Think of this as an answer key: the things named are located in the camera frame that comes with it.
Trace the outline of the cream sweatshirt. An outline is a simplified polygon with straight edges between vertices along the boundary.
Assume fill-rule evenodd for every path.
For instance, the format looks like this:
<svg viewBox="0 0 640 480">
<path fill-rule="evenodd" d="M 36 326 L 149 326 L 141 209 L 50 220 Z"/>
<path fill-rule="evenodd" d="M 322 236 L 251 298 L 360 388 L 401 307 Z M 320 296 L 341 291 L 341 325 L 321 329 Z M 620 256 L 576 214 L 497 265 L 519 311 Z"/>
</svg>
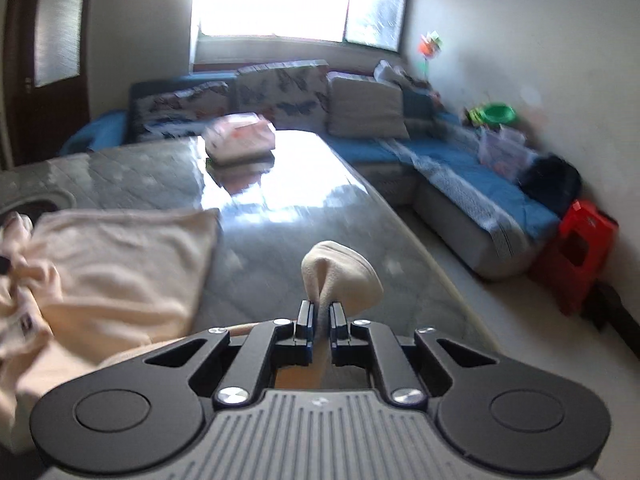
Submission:
<svg viewBox="0 0 640 480">
<path fill-rule="evenodd" d="M 48 391 L 184 336 L 218 243 L 209 210 L 82 210 L 1 228 L 1 444 Z"/>
</svg>

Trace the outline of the blue corner sofa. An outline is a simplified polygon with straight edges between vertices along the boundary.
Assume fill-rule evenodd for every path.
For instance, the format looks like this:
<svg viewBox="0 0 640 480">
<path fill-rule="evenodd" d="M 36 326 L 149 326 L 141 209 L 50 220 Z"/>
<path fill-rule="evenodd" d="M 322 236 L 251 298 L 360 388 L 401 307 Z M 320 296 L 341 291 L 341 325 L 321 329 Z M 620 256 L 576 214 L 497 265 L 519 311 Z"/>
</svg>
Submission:
<svg viewBox="0 0 640 480">
<path fill-rule="evenodd" d="M 203 82 L 228 84 L 236 104 L 235 74 L 182 76 L 135 84 L 126 110 L 112 110 L 89 122 L 62 146 L 69 155 L 99 151 L 134 140 L 134 100 Z M 558 229 L 561 218 L 478 160 L 480 134 L 450 122 L 423 90 L 402 92 L 408 139 L 347 139 L 312 133 L 350 164 L 373 166 L 370 181 L 386 200 L 410 204 L 421 218 L 477 274 L 498 280 L 525 271 Z"/>
</svg>

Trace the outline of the pink tissue pack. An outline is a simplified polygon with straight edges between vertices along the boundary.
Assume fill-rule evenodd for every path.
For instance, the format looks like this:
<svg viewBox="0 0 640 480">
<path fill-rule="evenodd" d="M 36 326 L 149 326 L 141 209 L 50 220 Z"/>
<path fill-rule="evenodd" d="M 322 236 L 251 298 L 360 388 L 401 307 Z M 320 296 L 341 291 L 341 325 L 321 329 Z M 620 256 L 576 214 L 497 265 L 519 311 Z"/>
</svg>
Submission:
<svg viewBox="0 0 640 480">
<path fill-rule="evenodd" d="M 255 113 L 216 118 L 204 128 L 202 137 L 208 157 L 219 165 L 266 156 L 276 148 L 276 128 Z"/>
</svg>

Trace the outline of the red plastic stool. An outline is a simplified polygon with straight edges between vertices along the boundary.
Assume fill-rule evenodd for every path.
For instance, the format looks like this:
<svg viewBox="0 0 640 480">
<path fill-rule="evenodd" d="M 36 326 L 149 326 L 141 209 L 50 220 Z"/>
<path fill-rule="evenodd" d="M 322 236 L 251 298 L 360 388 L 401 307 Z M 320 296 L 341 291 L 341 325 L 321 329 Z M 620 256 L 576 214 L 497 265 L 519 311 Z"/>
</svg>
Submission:
<svg viewBox="0 0 640 480">
<path fill-rule="evenodd" d="M 533 281 L 551 292 L 564 315 L 582 310 L 608 261 L 620 225 L 590 200 L 575 200 L 554 237 L 529 268 Z"/>
</svg>

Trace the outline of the plain grey cushion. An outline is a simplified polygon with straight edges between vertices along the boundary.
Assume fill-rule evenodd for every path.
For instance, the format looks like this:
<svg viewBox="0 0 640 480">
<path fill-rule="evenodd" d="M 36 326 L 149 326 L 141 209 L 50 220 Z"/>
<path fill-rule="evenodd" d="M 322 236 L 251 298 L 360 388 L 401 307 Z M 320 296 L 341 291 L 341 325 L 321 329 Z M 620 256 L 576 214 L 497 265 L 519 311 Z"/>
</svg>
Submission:
<svg viewBox="0 0 640 480">
<path fill-rule="evenodd" d="M 394 84 L 345 73 L 328 73 L 331 136 L 408 139 L 402 92 Z"/>
</svg>

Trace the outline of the butterfly cushion right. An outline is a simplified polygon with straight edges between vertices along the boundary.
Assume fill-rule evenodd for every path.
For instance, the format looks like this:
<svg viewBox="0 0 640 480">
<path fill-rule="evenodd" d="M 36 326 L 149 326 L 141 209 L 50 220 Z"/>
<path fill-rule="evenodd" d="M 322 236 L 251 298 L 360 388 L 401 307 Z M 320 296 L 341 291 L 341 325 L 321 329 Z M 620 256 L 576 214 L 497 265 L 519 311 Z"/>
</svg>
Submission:
<svg viewBox="0 0 640 480">
<path fill-rule="evenodd" d="M 259 64 L 235 74 L 239 112 L 256 113 L 278 130 L 325 133 L 329 64 L 323 60 Z"/>
</svg>

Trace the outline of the butterfly cushion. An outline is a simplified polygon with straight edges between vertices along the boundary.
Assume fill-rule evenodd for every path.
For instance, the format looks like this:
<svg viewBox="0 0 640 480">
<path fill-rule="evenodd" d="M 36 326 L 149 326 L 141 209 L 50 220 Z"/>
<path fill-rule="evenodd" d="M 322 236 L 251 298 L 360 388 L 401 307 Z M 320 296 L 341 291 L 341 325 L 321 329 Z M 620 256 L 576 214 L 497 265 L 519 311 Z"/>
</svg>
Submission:
<svg viewBox="0 0 640 480">
<path fill-rule="evenodd" d="M 134 100 L 132 110 L 134 140 L 151 142 L 198 136 L 209 122 L 230 110 L 230 89 L 221 81 L 142 96 Z"/>
<path fill-rule="evenodd" d="M 256 113 L 278 130 L 325 133 L 329 64 L 323 60 L 259 64 L 235 74 L 239 112 Z"/>
</svg>

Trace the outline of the clear plastic storage box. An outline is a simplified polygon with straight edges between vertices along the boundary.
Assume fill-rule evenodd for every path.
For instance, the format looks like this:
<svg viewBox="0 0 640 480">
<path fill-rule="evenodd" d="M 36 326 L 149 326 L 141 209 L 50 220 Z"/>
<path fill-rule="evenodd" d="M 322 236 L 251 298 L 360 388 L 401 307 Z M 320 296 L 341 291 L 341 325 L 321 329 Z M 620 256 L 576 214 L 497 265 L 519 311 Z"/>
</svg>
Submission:
<svg viewBox="0 0 640 480">
<path fill-rule="evenodd" d="M 533 165 L 538 153 L 526 145 L 526 136 L 518 130 L 501 127 L 483 129 L 478 160 L 500 177 L 514 183 Z"/>
</svg>

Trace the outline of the black bag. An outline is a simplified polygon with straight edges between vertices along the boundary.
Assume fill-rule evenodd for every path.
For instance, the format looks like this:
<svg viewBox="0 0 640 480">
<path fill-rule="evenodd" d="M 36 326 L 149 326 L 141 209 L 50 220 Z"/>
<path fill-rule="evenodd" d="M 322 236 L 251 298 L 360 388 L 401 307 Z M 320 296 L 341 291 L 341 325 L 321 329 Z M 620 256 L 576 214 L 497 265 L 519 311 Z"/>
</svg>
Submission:
<svg viewBox="0 0 640 480">
<path fill-rule="evenodd" d="M 564 158 L 538 157 L 521 177 L 518 187 L 532 200 L 563 218 L 582 192 L 582 176 Z"/>
</svg>

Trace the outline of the butterfly cushion left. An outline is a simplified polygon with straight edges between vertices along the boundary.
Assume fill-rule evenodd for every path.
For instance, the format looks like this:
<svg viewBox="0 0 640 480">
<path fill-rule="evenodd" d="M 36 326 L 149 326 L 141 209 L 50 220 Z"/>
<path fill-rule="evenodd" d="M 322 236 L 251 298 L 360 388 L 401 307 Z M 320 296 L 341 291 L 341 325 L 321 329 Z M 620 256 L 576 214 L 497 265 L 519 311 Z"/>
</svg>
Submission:
<svg viewBox="0 0 640 480">
<path fill-rule="evenodd" d="M 134 140 L 151 142 L 198 136 L 209 122 L 230 110 L 230 89 L 221 81 L 142 96 L 134 100 L 132 110 Z"/>
</svg>

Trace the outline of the green plastic bowl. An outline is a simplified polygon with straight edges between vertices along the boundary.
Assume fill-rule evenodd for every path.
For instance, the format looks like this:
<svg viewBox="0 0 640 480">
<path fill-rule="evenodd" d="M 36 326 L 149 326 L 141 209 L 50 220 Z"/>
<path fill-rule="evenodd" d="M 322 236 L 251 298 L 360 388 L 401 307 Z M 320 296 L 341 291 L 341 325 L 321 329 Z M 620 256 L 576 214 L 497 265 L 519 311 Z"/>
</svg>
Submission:
<svg viewBox="0 0 640 480">
<path fill-rule="evenodd" d="M 491 102 L 471 108 L 469 118 L 475 125 L 499 127 L 512 125 L 518 119 L 518 114 L 506 103 Z"/>
</svg>

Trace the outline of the round induction hob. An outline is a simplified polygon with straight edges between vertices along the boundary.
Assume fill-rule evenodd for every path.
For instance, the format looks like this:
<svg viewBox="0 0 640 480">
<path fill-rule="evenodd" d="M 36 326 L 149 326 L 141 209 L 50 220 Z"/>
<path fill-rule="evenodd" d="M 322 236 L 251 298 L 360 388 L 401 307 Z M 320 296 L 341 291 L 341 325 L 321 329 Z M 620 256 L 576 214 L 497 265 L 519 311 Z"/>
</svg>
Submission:
<svg viewBox="0 0 640 480">
<path fill-rule="evenodd" d="M 75 197 L 64 190 L 53 190 L 18 198 L 1 207 L 0 222 L 12 214 L 24 214 L 36 223 L 43 214 L 76 207 Z"/>
</svg>

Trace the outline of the window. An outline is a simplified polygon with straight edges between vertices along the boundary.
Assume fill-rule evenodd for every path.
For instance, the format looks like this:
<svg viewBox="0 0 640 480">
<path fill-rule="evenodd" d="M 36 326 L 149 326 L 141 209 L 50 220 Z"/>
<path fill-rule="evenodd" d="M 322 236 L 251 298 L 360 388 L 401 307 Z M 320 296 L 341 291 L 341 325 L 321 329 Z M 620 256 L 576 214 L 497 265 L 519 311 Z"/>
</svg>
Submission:
<svg viewBox="0 0 640 480">
<path fill-rule="evenodd" d="M 192 0 L 206 38 L 282 38 L 398 51 L 407 0 Z"/>
</svg>

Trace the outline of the dark wooden door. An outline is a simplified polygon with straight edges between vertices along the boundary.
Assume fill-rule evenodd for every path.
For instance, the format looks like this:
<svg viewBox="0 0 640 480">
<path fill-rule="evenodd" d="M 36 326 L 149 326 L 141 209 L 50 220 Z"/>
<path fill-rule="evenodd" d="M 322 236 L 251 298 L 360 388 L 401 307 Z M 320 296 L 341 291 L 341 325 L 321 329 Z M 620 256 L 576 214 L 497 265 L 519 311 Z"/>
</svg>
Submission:
<svg viewBox="0 0 640 480">
<path fill-rule="evenodd" d="M 3 97 L 15 166 L 42 162 L 90 119 L 89 0 L 8 0 Z"/>
</svg>

